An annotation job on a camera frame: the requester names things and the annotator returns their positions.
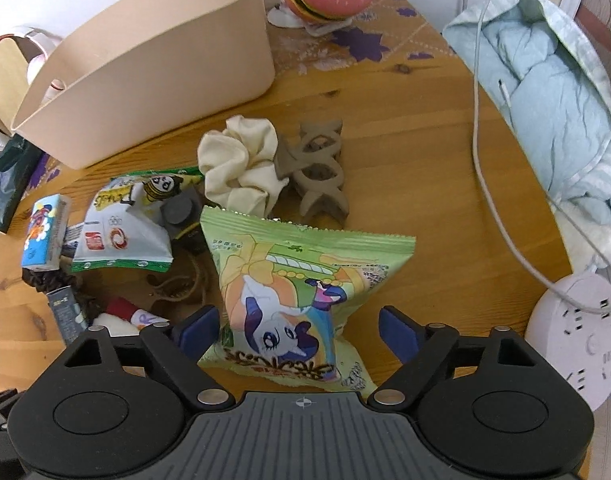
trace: yellow bow illustration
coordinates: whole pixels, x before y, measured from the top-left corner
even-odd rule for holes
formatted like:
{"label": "yellow bow illustration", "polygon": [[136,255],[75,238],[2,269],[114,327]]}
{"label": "yellow bow illustration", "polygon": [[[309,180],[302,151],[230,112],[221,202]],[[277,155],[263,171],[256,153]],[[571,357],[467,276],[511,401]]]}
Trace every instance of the yellow bow illustration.
{"label": "yellow bow illustration", "polygon": [[256,243],[250,235],[240,237],[243,247],[239,254],[232,254],[227,258],[221,273],[221,288],[225,289],[242,274],[249,274],[254,280],[263,285],[271,285],[274,278],[272,270],[274,264],[266,260],[272,243]]}

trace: cream scrunchie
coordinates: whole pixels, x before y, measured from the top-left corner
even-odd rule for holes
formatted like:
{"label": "cream scrunchie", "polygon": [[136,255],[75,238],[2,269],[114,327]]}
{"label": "cream scrunchie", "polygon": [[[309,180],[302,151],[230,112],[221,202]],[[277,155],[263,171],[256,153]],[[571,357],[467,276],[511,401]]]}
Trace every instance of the cream scrunchie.
{"label": "cream scrunchie", "polygon": [[206,133],[198,145],[205,196],[231,211],[266,217],[288,183],[274,169],[276,130],[267,119],[240,115],[225,125],[223,132]]}

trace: gray ribbed plate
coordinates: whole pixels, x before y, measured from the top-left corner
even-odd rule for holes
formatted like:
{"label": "gray ribbed plate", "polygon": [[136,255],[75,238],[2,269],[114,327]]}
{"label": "gray ribbed plate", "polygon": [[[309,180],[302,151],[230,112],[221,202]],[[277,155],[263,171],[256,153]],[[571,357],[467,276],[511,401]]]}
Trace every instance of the gray ribbed plate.
{"label": "gray ribbed plate", "polygon": [[[44,477],[32,474],[28,480]],[[250,393],[196,418],[179,445],[125,480],[465,480],[432,455],[402,415],[356,394]]]}

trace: red logo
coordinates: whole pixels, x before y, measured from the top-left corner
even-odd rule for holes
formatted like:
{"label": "red logo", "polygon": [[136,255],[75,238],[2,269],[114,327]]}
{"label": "red logo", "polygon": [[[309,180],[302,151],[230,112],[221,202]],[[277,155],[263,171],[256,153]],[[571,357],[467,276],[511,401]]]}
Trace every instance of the red logo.
{"label": "red logo", "polygon": [[109,239],[115,249],[125,249],[127,247],[127,236],[120,227],[115,227],[109,232]]}
{"label": "red logo", "polygon": [[85,233],[85,244],[90,251],[102,251],[105,249],[101,233]]}

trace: cartoon pony eye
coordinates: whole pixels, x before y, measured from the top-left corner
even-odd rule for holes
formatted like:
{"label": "cartoon pony eye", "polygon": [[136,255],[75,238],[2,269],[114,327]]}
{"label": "cartoon pony eye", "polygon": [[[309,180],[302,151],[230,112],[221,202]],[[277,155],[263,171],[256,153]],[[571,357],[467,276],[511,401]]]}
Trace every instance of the cartoon pony eye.
{"label": "cartoon pony eye", "polygon": [[276,348],[278,346],[278,336],[274,332],[266,332],[263,334],[263,345],[268,350]]}

